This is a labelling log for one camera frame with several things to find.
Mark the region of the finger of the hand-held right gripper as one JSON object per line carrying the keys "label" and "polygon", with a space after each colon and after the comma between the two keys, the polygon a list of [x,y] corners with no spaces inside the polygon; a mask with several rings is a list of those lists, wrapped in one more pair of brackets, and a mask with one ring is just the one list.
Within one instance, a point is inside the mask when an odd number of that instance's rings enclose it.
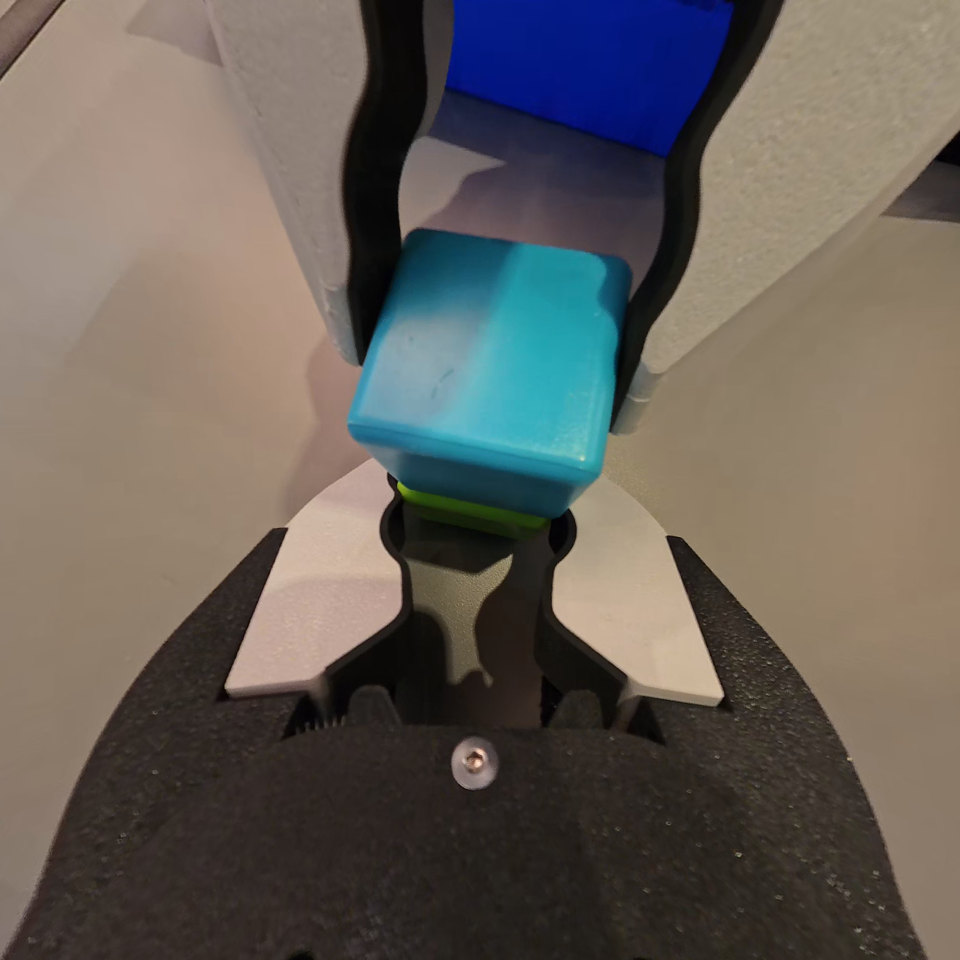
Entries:
{"label": "finger of the hand-held right gripper", "polygon": [[958,130],[958,2],[736,2],[664,167],[610,431],[797,270],[843,247]]}
{"label": "finger of the hand-held right gripper", "polygon": [[446,87],[450,1],[214,1],[222,65],[329,339],[363,364],[402,250],[400,186]]}

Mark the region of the blue plastic bin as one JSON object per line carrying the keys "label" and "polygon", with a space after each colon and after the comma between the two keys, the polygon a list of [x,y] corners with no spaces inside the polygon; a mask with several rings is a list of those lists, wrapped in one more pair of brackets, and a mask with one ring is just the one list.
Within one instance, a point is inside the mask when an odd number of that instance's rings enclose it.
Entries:
{"label": "blue plastic bin", "polygon": [[732,2],[455,1],[446,85],[665,158],[714,73]]}

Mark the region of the teal magnetic cube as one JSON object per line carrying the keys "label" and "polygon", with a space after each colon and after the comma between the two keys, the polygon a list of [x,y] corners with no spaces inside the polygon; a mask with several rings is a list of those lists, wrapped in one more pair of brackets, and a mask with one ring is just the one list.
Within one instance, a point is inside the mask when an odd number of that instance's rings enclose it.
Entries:
{"label": "teal magnetic cube", "polygon": [[558,519],[602,471],[632,280],[618,256],[412,231],[350,436],[411,490]]}

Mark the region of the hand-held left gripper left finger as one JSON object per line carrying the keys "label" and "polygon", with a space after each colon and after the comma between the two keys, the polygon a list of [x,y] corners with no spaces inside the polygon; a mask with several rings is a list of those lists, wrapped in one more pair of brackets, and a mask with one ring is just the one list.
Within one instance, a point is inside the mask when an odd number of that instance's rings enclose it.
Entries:
{"label": "hand-held left gripper left finger", "polygon": [[367,460],[289,522],[225,680],[232,699],[300,693],[326,724],[402,672],[412,616],[402,498]]}

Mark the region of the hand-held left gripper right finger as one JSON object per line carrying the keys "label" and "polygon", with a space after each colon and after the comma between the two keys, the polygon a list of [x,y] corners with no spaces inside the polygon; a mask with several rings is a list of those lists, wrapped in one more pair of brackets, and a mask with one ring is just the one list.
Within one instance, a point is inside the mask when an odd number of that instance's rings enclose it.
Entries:
{"label": "hand-held left gripper right finger", "polygon": [[599,478],[550,525],[543,579],[543,677],[587,690],[611,726],[642,698],[714,709],[724,699],[667,534]]}

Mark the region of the green magnetic cube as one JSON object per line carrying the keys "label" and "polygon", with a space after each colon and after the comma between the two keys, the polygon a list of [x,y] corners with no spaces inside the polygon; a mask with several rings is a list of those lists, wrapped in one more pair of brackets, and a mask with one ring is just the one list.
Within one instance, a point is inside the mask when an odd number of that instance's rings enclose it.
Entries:
{"label": "green magnetic cube", "polygon": [[404,503],[427,522],[455,526],[509,540],[524,541],[549,528],[552,520],[533,514],[490,507],[460,499],[424,493],[396,481]]}

